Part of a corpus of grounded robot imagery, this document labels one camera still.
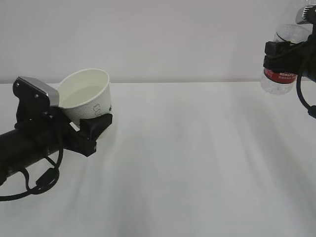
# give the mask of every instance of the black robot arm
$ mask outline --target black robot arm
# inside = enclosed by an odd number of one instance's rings
[[[13,92],[19,98],[17,123],[14,130],[0,135],[0,185],[9,176],[22,172],[27,191],[0,197],[0,201],[37,195],[52,188],[59,177],[63,149],[90,156],[96,152],[96,140],[112,123],[112,114],[104,114],[81,119],[81,130],[75,130],[70,119],[58,107],[58,91],[37,79],[18,77],[13,84]],[[57,151],[58,160],[54,162],[48,156]],[[26,168],[43,158],[53,168],[44,173],[31,189]]]

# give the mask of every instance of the black cable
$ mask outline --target black cable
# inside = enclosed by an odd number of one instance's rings
[[[299,73],[297,74],[297,79],[296,79],[296,92],[299,100],[301,101],[302,105],[309,110],[311,106],[306,102],[303,94],[302,94],[302,88],[301,88],[301,82],[302,82],[302,76],[303,76],[303,71],[305,70],[308,62],[312,58],[313,54],[315,53],[315,49],[313,48],[311,52],[304,58],[304,61],[302,63],[302,66],[300,67]]]
[[[54,176],[50,180],[50,183],[45,183],[43,186],[39,186],[37,184],[35,187],[30,188],[30,186],[29,186],[30,175],[29,175],[28,171],[26,170],[26,168],[24,168],[24,167],[22,167],[22,168],[15,167],[15,169],[17,171],[21,172],[24,175],[24,177],[25,177],[25,186],[26,186],[27,191],[24,192],[24,193],[16,194],[16,195],[2,196],[2,197],[0,197],[0,201],[12,201],[12,200],[18,200],[18,199],[21,199],[21,198],[25,198],[25,197],[27,197],[29,195],[39,195],[39,194],[47,192],[48,190],[50,190],[51,188],[53,188],[55,186],[55,184],[57,183],[57,181],[59,179],[59,167],[60,167],[60,164],[61,164],[63,156],[64,156],[64,148],[63,148],[63,143],[62,143],[62,139],[61,139],[60,128],[55,126],[54,124],[53,124],[53,127],[54,127],[54,131],[56,131],[55,134],[56,134],[56,138],[57,138],[57,142],[58,142],[58,158],[57,158],[57,162],[55,163],[48,156],[44,157],[54,167],[53,170],[49,169],[49,170],[46,171],[46,173],[50,171],[50,173],[53,172],[53,174],[54,174]]]

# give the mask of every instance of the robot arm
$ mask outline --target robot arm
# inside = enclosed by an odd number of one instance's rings
[[[0,185],[9,176],[22,172],[27,191],[0,197],[0,201],[38,195],[51,189],[59,178],[63,149],[90,156],[96,152],[96,140],[112,123],[111,114],[81,119],[80,131],[76,131],[58,107],[58,91],[34,78],[18,77],[13,84],[13,93],[19,98],[17,123],[14,130],[0,135]],[[58,160],[54,162],[48,156],[57,151]],[[34,188],[30,188],[26,167],[42,158],[47,159],[53,168],[37,180]]]
[[[275,73],[289,72],[297,75],[297,94],[308,109],[309,115],[316,118],[316,107],[310,106],[302,95],[302,76],[316,82],[316,5],[300,9],[296,16],[297,24],[312,24],[313,32],[308,40],[298,44],[291,42],[267,42],[264,67]]]

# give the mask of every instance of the white paper cup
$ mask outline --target white paper cup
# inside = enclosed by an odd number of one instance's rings
[[[100,69],[85,69],[66,77],[57,87],[59,107],[79,127],[80,119],[109,113],[110,77]]]

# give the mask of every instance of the white tabletop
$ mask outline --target white tabletop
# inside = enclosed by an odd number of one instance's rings
[[[112,84],[114,123],[57,185],[0,203],[1,237],[314,237],[316,119],[258,82]],[[304,93],[316,104],[316,85]],[[0,133],[17,99],[0,86]],[[31,166],[31,183],[48,167]],[[23,192],[16,174],[0,195]]]

